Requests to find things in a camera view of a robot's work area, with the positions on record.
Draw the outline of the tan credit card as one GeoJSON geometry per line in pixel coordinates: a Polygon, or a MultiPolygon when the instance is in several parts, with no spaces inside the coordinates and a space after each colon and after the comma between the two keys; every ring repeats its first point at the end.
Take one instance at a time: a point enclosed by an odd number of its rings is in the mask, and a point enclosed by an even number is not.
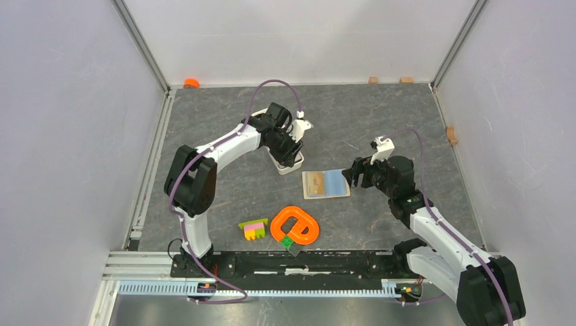
{"type": "Polygon", "coordinates": [[[310,197],[325,196],[324,172],[306,171],[304,176],[304,189],[310,197]]]}

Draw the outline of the white rectangular tray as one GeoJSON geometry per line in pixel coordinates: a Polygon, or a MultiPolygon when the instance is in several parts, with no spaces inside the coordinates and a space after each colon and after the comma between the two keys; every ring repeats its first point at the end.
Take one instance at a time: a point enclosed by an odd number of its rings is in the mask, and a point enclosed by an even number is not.
{"type": "Polygon", "coordinates": [[[280,174],[289,173],[302,165],[303,158],[299,158],[299,154],[304,133],[311,128],[308,120],[302,117],[293,120],[288,109],[271,103],[267,109],[253,113],[249,125],[261,134],[259,147],[268,150],[280,174]]]}

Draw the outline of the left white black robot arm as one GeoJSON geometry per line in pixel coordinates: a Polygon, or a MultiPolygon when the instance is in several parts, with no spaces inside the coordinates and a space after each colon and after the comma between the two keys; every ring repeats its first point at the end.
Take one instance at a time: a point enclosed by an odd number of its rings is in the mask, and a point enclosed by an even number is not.
{"type": "Polygon", "coordinates": [[[207,211],[212,205],[218,174],[246,153],[266,148],[273,162],[295,170],[306,131],[312,123],[277,103],[253,113],[232,131],[205,145],[182,145],[176,151],[164,184],[168,209],[178,216],[182,231],[181,252],[196,276],[213,269],[213,243],[209,238],[207,211]]]}

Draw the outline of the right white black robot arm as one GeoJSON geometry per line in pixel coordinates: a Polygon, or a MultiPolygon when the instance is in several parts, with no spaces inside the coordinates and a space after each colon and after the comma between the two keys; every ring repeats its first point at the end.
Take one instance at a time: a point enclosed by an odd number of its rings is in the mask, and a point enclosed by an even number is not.
{"type": "Polygon", "coordinates": [[[375,162],[356,158],[342,175],[352,187],[381,191],[393,216],[417,234],[393,249],[397,275],[415,273],[431,281],[456,304],[466,325],[513,325],[526,316],[513,262],[475,246],[442,217],[416,187],[413,161],[403,156],[375,162]]]}

